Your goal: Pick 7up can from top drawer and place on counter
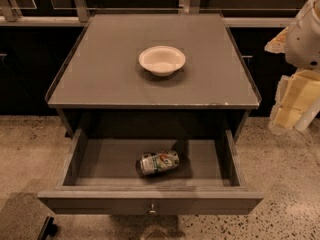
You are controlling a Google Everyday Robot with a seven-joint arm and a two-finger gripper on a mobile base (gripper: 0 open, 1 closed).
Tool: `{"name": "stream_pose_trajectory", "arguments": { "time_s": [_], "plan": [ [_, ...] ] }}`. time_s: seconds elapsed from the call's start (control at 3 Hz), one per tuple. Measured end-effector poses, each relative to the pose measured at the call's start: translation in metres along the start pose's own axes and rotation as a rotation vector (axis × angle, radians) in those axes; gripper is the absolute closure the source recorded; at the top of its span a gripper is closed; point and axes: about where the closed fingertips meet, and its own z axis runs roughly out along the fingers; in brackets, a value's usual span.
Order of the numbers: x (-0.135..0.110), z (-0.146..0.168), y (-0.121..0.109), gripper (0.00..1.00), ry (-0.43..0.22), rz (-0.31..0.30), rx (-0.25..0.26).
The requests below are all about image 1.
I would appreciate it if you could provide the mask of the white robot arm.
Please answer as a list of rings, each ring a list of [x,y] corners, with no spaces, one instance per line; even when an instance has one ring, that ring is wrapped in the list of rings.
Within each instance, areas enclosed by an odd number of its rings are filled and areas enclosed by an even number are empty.
[[[275,135],[304,131],[320,111],[320,0],[308,0],[264,50],[283,53],[296,67],[278,82],[269,129]]]

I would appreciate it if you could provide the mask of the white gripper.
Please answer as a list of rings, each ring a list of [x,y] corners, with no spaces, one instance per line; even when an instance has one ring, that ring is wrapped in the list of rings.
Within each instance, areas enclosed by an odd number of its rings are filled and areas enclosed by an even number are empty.
[[[286,61],[297,67],[291,76],[282,76],[271,110],[269,129],[275,135],[306,130],[320,112],[320,19],[309,10],[269,41],[264,50],[285,52]]]

